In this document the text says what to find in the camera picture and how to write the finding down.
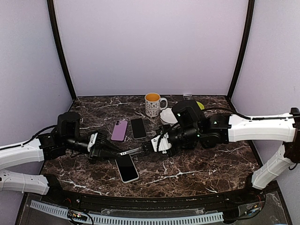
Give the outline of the black phone dark case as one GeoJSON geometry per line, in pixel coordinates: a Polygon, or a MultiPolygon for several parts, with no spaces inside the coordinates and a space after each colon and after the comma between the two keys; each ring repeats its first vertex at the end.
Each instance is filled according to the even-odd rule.
{"type": "Polygon", "coordinates": [[[127,127],[128,127],[127,120],[117,120],[112,131],[111,140],[118,141],[118,142],[124,141],[127,127]]]}

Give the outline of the black phone grey case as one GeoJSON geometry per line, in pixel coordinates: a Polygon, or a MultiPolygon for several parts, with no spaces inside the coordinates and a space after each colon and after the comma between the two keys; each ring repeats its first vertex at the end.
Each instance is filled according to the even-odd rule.
{"type": "Polygon", "coordinates": [[[125,156],[125,155],[135,154],[135,153],[138,153],[138,152],[141,152],[141,151],[143,151],[143,149],[142,149],[142,147],[139,147],[139,148],[127,150],[127,151],[124,151],[124,152],[119,152],[119,153],[117,153],[117,155],[118,156],[125,156]]]}

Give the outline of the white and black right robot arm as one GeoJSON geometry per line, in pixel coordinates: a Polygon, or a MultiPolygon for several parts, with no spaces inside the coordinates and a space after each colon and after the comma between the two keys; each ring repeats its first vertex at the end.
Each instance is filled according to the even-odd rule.
{"type": "Polygon", "coordinates": [[[203,148],[247,140],[281,141],[279,149],[266,164],[247,178],[247,187],[239,199],[250,203],[285,169],[300,162],[300,111],[270,116],[245,116],[230,109],[227,114],[206,117],[195,100],[183,100],[172,107],[177,123],[163,125],[157,135],[142,145],[145,152],[154,151],[175,155],[179,149],[203,148]]]}

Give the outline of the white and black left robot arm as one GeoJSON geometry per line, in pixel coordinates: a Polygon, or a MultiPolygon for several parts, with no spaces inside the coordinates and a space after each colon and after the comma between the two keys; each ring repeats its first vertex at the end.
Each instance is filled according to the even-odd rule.
{"type": "Polygon", "coordinates": [[[107,135],[93,131],[80,135],[80,115],[66,112],[57,124],[34,134],[28,141],[0,149],[0,189],[48,195],[55,204],[66,201],[66,193],[54,175],[29,175],[8,171],[9,167],[59,158],[72,150],[88,156],[90,163],[103,158],[119,158],[121,149],[107,140],[107,135]]]}

